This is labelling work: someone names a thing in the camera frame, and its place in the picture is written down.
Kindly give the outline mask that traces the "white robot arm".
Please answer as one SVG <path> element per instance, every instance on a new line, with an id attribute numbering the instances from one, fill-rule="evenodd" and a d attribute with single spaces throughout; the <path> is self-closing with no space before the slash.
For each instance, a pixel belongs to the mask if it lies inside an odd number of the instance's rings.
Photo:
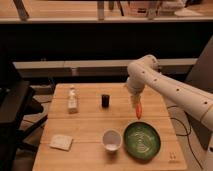
<path id="1" fill-rule="evenodd" d="M 166 77 L 157 72 L 158 61 L 146 55 L 132 61 L 127 71 L 127 89 L 131 93 L 132 105 L 140 101 L 140 94 L 148 85 L 161 95 L 178 104 L 183 110 L 213 132 L 213 94 Z"/>

